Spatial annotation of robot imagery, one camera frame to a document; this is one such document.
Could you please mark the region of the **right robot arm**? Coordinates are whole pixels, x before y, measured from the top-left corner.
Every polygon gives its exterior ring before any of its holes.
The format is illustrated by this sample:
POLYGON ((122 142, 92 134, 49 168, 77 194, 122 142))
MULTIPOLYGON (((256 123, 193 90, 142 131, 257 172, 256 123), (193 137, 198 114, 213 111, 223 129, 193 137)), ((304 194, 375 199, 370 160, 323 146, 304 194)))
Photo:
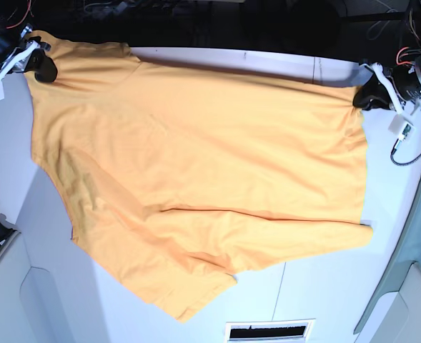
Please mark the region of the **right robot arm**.
POLYGON ((51 45, 41 36, 33 35, 33 27, 27 21, 31 2, 26 3, 26 12, 16 24, 0 14, 0 81, 8 74, 34 72, 35 79, 52 83, 58 76, 53 59, 47 55, 51 45))

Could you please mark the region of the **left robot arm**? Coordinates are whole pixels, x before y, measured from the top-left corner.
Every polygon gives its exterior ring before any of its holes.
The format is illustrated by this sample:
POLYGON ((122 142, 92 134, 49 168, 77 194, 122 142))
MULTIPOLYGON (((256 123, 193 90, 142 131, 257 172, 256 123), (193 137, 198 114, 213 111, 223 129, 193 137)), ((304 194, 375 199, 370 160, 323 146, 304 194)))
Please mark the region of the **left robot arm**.
POLYGON ((371 73, 359 88, 352 104, 369 111, 393 110, 402 113, 408 102, 421 102, 421 1, 409 1, 404 11, 351 16, 348 21, 397 21, 400 25, 393 41, 397 51, 387 64, 363 59, 360 66, 371 73))

